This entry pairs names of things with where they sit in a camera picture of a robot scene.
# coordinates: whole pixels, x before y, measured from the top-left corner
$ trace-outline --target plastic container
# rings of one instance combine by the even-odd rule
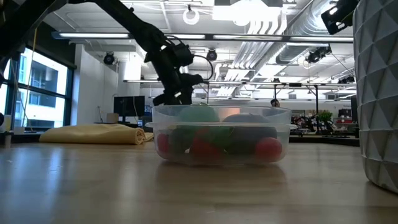
[[[277,162],[287,153],[291,110],[251,106],[156,106],[156,150],[188,165]]]

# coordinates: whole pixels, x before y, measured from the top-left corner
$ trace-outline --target yellow cloth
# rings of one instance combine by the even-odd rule
[[[40,142],[78,144],[142,144],[153,138],[141,128],[122,124],[88,124],[53,128],[41,135]]]

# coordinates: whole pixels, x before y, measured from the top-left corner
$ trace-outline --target white wall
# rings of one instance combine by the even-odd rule
[[[71,124],[93,124],[113,112],[113,96],[118,92],[118,74],[76,45],[75,79]]]

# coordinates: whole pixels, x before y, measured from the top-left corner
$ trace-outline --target tabletop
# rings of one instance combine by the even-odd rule
[[[396,223],[358,147],[290,144],[269,166],[189,167],[141,146],[0,149],[0,223]]]

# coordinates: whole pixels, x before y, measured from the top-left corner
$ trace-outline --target white textured object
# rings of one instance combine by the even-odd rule
[[[366,177],[398,193],[398,0],[361,0],[354,14],[358,118]]]

